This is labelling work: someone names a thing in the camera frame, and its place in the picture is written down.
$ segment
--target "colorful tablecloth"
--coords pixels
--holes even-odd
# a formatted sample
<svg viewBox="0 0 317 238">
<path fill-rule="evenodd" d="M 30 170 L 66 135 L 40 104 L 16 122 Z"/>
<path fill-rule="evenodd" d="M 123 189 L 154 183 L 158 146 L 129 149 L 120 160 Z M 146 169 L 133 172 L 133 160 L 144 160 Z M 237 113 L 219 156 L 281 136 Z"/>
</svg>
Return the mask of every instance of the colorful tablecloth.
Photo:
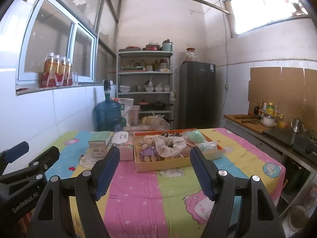
<svg viewBox="0 0 317 238">
<path fill-rule="evenodd" d="M 258 175 L 277 203 L 285 176 L 281 164 L 224 128 L 200 131 L 226 149 L 214 161 L 219 169 L 241 178 Z M 54 142 L 61 157 L 46 172 L 47 177 L 69 178 L 91 168 L 96 161 L 88 149 L 93 134 L 67 132 Z M 230 224 L 237 221 L 240 199 L 235 197 Z M 137 173 L 133 161 L 121 161 L 97 205 L 112 238 L 195 238 L 201 235 L 213 202 L 202 193 L 191 166 Z M 71 209 L 77 235 L 84 237 L 75 198 L 71 198 Z"/>
</svg>

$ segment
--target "stove knob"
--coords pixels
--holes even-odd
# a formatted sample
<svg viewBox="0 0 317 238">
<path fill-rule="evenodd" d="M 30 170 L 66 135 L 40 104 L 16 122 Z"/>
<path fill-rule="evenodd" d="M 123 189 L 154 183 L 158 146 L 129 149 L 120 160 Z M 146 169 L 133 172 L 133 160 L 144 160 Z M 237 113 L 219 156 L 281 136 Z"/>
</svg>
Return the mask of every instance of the stove knob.
<svg viewBox="0 0 317 238">
<path fill-rule="evenodd" d="M 305 148 L 305 152 L 306 154 L 310 154 L 310 152 L 312 152 L 312 146 L 310 144 L 308 144 Z"/>
</svg>

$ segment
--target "teal container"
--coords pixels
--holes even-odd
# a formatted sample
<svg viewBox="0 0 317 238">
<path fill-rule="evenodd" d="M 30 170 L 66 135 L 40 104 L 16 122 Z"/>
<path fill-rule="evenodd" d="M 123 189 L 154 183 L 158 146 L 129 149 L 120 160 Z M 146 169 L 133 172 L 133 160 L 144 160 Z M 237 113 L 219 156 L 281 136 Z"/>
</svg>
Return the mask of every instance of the teal container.
<svg viewBox="0 0 317 238">
<path fill-rule="evenodd" d="M 97 131 L 120 131 L 122 130 L 121 105 L 110 99 L 110 81 L 105 80 L 103 86 L 106 100 L 94 108 Z"/>
</svg>

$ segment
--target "pink stripe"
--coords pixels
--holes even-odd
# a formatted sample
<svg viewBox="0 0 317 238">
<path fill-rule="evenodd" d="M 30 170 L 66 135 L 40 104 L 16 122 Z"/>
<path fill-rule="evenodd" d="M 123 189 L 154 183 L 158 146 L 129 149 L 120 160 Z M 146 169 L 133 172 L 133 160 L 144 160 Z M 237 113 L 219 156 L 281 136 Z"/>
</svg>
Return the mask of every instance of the pink stripe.
<svg viewBox="0 0 317 238">
<path fill-rule="evenodd" d="M 256 155 L 263 162 L 274 163 L 282 167 L 277 186 L 275 187 L 274 191 L 270 194 L 273 201 L 279 198 L 282 192 L 282 187 L 283 187 L 283 182 L 285 177 L 285 171 L 286 171 L 285 167 L 281 165 L 279 162 L 277 162 L 275 159 L 271 158 L 269 155 L 264 153 L 263 151 L 259 150 L 256 146 L 249 143 L 247 140 L 239 137 L 238 135 L 235 135 L 233 132 L 230 132 L 230 131 L 227 132 L 227 129 L 225 128 L 215 128 L 215 130 L 221 133 L 222 135 L 225 135 L 226 137 L 236 141 L 239 145 L 247 149 L 252 154 Z"/>
<path fill-rule="evenodd" d="M 133 161 L 121 161 L 110 186 L 104 222 L 112 238 L 167 238 L 156 172 L 137 173 Z"/>
</svg>

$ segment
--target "cardboard tray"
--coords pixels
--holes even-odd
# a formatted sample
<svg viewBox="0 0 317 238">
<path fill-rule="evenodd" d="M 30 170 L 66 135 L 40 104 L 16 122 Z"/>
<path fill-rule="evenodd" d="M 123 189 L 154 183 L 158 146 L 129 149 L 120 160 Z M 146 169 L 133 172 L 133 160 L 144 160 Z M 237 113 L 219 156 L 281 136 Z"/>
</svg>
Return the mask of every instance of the cardboard tray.
<svg viewBox="0 0 317 238">
<path fill-rule="evenodd" d="M 167 131 L 169 133 L 179 132 L 182 133 L 184 131 L 194 131 L 196 129 L 183 129 L 183 130 L 171 130 Z M 137 145 L 137 142 L 142 140 L 146 135 L 156 135 L 162 134 L 165 131 L 152 131 L 152 132 L 134 132 L 134 161 L 135 168 L 137 172 L 149 172 L 149 171 L 159 171 L 166 170 L 171 168 L 178 168 L 191 165 L 190 157 L 177 158 L 172 160 L 163 160 L 156 162 L 143 162 L 139 157 L 139 153 L 142 151 L 141 147 Z M 212 141 L 210 138 L 205 136 L 207 141 Z M 222 157 L 224 153 L 224 149 L 217 144 L 218 150 L 215 152 L 205 153 L 204 156 L 208 160 L 214 160 Z"/>
</svg>

